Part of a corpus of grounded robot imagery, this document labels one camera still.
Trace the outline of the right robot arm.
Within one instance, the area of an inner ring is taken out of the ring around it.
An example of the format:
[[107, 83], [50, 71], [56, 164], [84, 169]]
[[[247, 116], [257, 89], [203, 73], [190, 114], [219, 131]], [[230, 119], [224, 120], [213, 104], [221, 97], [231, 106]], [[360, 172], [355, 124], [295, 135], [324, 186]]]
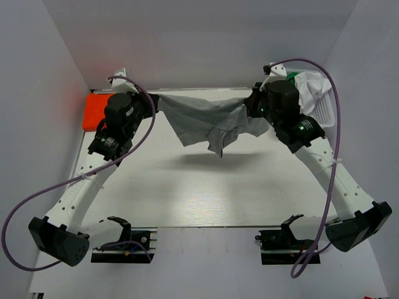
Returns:
[[255, 84], [244, 101], [248, 114], [265, 119], [278, 140], [302, 161], [325, 192], [337, 212], [337, 220], [325, 225], [332, 245], [347, 252], [376, 234], [392, 214], [387, 202], [377, 202], [354, 180], [335, 158], [319, 123], [300, 112], [299, 91], [285, 80], [262, 86]]

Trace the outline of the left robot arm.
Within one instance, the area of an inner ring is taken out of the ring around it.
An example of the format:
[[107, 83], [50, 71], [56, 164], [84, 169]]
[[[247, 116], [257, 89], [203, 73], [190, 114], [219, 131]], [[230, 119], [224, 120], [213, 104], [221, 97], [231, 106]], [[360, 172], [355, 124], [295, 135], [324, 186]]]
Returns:
[[133, 148], [132, 138], [141, 121], [158, 111], [159, 99], [155, 94], [146, 97], [132, 92], [108, 98], [79, 180], [69, 184], [43, 218], [34, 217], [28, 225], [40, 251], [73, 267], [91, 249], [130, 245], [131, 225], [125, 219], [109, 216], [91, 225], [82, 225], [82, 221], [106, 180], [118, 169], [121, 157]]

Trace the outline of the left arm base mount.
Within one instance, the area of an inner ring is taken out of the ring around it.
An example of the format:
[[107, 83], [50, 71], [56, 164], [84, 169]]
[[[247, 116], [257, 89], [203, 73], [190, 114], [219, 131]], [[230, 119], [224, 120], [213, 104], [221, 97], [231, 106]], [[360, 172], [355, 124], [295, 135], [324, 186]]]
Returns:
[[132, 227], [129, 221], [120, 217], [107, 218], [118, 224], [122, 231], [117, 240], [106, 242], [92, 250], [92, 263], [149, 264], [154, 258], [157, 228]]

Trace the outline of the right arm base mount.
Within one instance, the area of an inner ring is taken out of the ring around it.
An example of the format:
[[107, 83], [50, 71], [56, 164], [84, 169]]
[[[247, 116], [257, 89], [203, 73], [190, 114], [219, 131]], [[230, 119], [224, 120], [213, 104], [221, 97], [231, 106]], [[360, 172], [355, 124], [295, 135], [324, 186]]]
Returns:
[[313, 244], [319, 221], [319, 217], [296, 214], [281, 224], [259, 228], [254, 239], [260, 247], [261, 264], [294, 265]]

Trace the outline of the grey t shirt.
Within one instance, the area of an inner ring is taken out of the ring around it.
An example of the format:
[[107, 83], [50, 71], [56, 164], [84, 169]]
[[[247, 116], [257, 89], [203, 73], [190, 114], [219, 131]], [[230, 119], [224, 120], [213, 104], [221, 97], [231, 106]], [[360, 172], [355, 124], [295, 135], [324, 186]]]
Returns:
[[207, 141], [208, 150], [219, 157], [240, 134], [258, 137], [269, 129], [265, 119], [247, 115], [243, 98], [209, 101], [161, 94], [158, 110], [184, 147]]

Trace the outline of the white t shirt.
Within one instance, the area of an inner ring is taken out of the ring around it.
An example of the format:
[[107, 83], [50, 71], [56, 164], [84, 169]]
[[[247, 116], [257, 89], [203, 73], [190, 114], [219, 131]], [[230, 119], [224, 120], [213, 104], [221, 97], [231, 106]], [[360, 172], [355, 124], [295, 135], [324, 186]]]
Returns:
[[330, 81], [319, 72], [301, 72], [294, 81], [299, 91], [300, 110], [305, 115], [313, 112], [317, 101], [332, 88]]

